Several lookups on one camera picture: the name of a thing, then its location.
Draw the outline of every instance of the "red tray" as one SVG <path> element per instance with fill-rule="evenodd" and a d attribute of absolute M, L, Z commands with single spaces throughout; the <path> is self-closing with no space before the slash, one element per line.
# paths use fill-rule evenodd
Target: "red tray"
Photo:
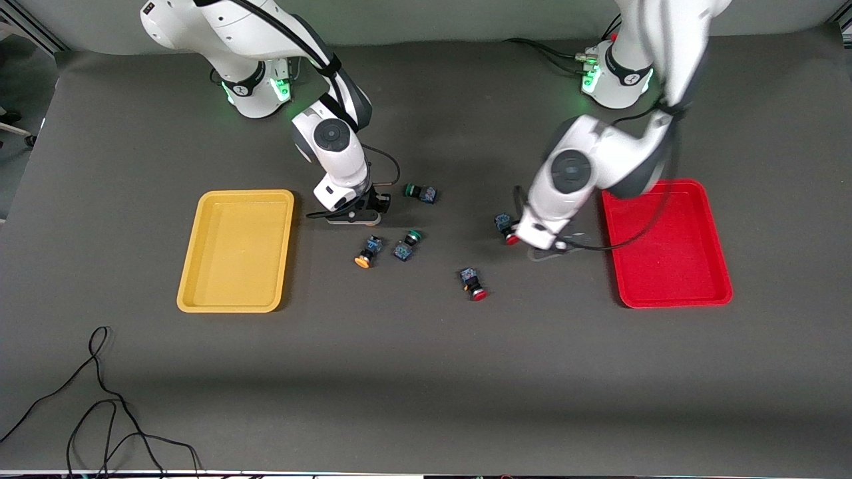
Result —
<path fill-rule="evenodd" d="M 603 194 L 611 244 L 628 240 L 653 216 L 665 196 L 665 211 L 647 234 L 613 251 L 615 278 L 630 308 L 721 306 L 734 296 L 707 193 L 695 180 L 661 180 L 635 199 Z"/>

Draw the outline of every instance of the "yellow tray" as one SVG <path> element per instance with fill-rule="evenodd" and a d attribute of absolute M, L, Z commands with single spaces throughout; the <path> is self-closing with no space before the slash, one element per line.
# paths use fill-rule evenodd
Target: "yellow tray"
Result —
<path fill-rule="evenodd" d="M 268 313 L 281 302 L 293 193 L 211 191 L 199 200 L 177 307 L 187 313 Z"/>

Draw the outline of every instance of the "caster wheel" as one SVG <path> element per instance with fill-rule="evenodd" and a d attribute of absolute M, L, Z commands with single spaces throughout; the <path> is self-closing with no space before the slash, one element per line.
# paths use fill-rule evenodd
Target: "caster wheel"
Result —
<path fill-rule="evenodd" d="M 0 115 L 0 122 L 3 122 L 5 124 L 12 124 L 15 122 L 19 122 L 21 118 L 22 117 L 20 116 L 20 113 L 12 110 L 7 110 L 5 115 Z"/>

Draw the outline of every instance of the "white robot link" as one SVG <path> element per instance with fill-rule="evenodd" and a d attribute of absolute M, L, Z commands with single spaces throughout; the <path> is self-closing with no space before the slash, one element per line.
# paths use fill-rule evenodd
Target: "white robot link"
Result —
<path fill-rule="evenodd" d="M 535 250 L 564 252 L 583 247 L 560 237 L 560 232 L 596 188 L 627 199 L 657 182 L 676 147 L 676 124 L 695 93 L 711 19 L 730 1 L 616 0 L 623 25 L 614 43 L 597 47 L 606 48 L 606 61 L 595 72 L 593 96 L 607 107 L 632 105 L 642 93 L 642 78 L 650 74 L 651 65 L 662 78 L 663 95 L 648 112 L 650 119 L 641 138 L 588 115 L 559 127 L 524 202 L 515 231 L 521 240 Z M 629 75 L 640 75 L 640 79 L 625 84 Z M 583 85 L 586 93 L 588 86 Z M 615 247 L 619 246 L 586 246 Z"/>
<path fill-rule="evenodd" d="M 190 49 L 204 55 L 222 78 L 233 82 L 233 87 L 226 82 L 226 88 L 235 94 L 230 96 L 247 93 L 240 97 L 241 100 L 261 95 L 267 98 L 267 90 L 278 99 L 274 79 L 269 86 L 256 70 L 260 65 L 280 65 L 286 58 L 306 57 L 330 86 L 328 93 L 292 120 L 293 141 L 299 152 L 308 161 L 318 162 L 326 173 L 314 189 L 314 195 L 328 211 L 310 217 L 324 217 L 328 222 L 339 224 L 372 225 L 381 221 L 390 197 L 376 193 L 364 148 L 356 135 L 370 123 L 372 104 L 305 20 L 287 14 L 274 0 L 170 0 L 166 3 L 153 0 L 141 11 L 149 34 L 152 30 L 147 26 L 146 17 L 156 18 L 157 9 L 182 12 L 181 23 L 187 30 L 185 37 L 191 38 L 170 48 Z M 162 21 L 156 22 L 159 30 L 164 30 L 161 24 Z M 230 55 L 217 56 L 220 46 Z M 251 63 L 251 72 L 245 75 L 243 67 L 239 72 L 243 75 L 237 74 L 236 66 L 245 62 Z M 234 100 L 235 106 L 245 114 L 239 108 L 239 101 Z"/>

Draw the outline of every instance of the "small cylindrical object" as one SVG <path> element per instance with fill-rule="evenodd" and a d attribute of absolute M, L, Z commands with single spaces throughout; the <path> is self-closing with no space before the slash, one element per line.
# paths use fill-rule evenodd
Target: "small cylindrical object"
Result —
<path fill-rule="evenodd" d="M 373 258 L 376 257 L 378 252 L 381 250 L 382 239 L 378 236 L 371 236 L 364 245 L 364 249 L 361 250 L 361 253 L 355 258 L 355 264 L 364 269 L 369 268 Z"/>
<path fill-rule="evenodd" d="M 432 205 L 435 200 L 438 198 L 438 192 L 435 191 L 432 187 L 422 186 L 419 187 L 414 183 L 408 183 L 406 185 L 406 189 L 402 192 L 403 196 L 407 196 L 409 198 L 417 198 L 424 203 L 428 203 Z"/>
<path fill-rule="evenodd" d="M 458 277 L 464 283 L 464 290 L 470 295 L 472 301 L 482 301 L 488 296 L 488 291 L 479 282 L 479 275 L 473 268 L 463 269 L 458 273 Z"/>
<path fill-rule="evenodd" d="M 500 234 L 503 235 L 506 245 L 512 246 L 521 240 L 518 238 L 518 235 L 515 234 L 514 226 L 516 224 L 517 222 L 512 220 L 512 216 L 509 216 L 506 213 L 500 213 L 494 217 L 494 226 L 496 226 Z"/>
<path fill-rule="evenodd" d="M 394 248 L 394 256 L 401 261 L 408 261 L 414 252 L 414 246 L 423 239 L 420 233 L 413 229 L 408 230 L 406 237 Z"/>

